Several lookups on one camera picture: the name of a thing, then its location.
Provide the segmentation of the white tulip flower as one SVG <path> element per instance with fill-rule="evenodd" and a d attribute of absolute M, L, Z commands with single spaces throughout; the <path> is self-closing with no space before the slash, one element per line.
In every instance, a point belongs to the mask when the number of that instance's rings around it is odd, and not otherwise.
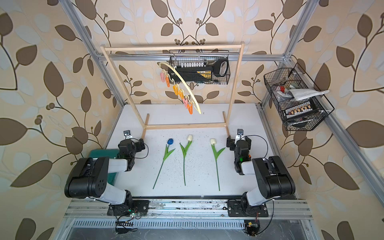
<path fill-rule="evenodd" d="M 181 149 L 182 149 L 182 153 L 183 153 L 183 178 L 184 178 L 184 185 L 185 185 L 185 186 L 186 186 L 186 168 L 185 168 L 185 162 L 186 162 L 186 156 L 187 156 L 188 149 L 189 149 L 189 147 L 191 146 L 192 141 L 193 141 L 193 135 L 188 135 L 187 140 L 188 140 L 188 143 L 187 143 L 186 146 L 183 146 L 183 145 L 180 143 L 180 147 L 181 147 Z"/>
<path fill-rule="evenodd" d="M 217 140 L 214 139 L 214 138 L 211 138 L 211 139 L 210 139 L 210 144 L 211 144 L 211 147 L 212 147 L 212 150 L 213 150 L 213 154 L 214 154 L 214 158 L 215 158 L 215 165 L 216 165 L 216 173 L 217 173 L 218 189 L 219 189 L 219 191 L 220 191 L 220 190 L 221 190 L 221 186 L 220 186 L 220 177 L 219 177 L 218 158 L 219 158 L 220 154 L 221 154 L 226 148 L 221 148 L 221 149 L 217 150 L 217 149 L 216 149 Z"/>

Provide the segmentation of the cream clothes hanger with clips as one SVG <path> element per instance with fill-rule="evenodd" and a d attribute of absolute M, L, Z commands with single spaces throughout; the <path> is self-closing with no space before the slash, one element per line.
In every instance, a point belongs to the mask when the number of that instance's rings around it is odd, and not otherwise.
<path fill-rule="evenodd" d="M 185 108 L 188 110 L 189 114 L 192 115 L 194 110 L 201 114 L 202 111 L 195 95 L 193 94 L 191 88 L 188 86 L 183 77 L 177 72 L 177 70 L 167 62 L 158 62 L 158 65 L 162 71 L 162 73 L 160 74 L 161 81 L 163 83 L 166 83 L 167 87 L 170 87 L 171 84 L 173 84 L 174 94 L 177 96 L 177 98 L 180 98 Z M 185 87 L 184 89 L 180 87 L 180 84 L 177 83 L 174 78 L 171 77 L 169 71 L 172 71 L 179 78 L 181 84 Z"/>

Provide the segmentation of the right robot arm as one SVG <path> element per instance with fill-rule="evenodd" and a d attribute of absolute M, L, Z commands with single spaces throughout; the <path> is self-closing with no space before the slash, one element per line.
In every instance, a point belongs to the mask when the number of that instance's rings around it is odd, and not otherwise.
<path fill-rule="evenodd" d="M 241 176 L 256 177 L 257 187 L 242 195 L 242 208 L 258 207 L 272 199 L 293 195 L 296 186 L 281 158 L 251 158 L 251 145 L 248 136 L 227 137 L 227 148 L 234 152 L 235 171 Z"/>

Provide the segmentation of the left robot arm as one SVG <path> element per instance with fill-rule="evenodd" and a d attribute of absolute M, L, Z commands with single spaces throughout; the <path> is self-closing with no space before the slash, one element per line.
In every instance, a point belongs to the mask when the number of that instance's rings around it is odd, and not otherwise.
<path fill-rule="evenodd" d="M 112 207 L 132 209 L 132 194 L 108 183 L 108 174 L 129 172 L 133 169 L 136 153 L 148 146 L 143 139 L 125 139 L 119 144 L 116 157 L 81 158 L 72 169 L 66 185 L 68 198 L 93 198 Z"/>

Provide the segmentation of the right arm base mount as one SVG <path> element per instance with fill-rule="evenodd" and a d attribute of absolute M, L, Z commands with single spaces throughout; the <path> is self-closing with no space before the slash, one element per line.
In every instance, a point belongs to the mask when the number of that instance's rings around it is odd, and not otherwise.
<path fill-rule="evenodd" d="M 244 201 L 238 201 L 236 199 L 229 199 L 227 201 L 227 210 L 229 217 L 232 218 L 266 218 L 269 216 L 266 206 L 249 206 Z"/>

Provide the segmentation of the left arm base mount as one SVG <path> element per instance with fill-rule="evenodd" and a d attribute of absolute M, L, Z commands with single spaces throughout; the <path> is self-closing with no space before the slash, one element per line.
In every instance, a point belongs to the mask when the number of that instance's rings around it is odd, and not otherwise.
<path fill-rule="evenodd" d="M 148 200 L 133 200 L 130 203 L 121 205 L 109 205 L 107 215 L 108 216 L 130 216 L 137 215 L 145 216 L 149 210 Z"/>

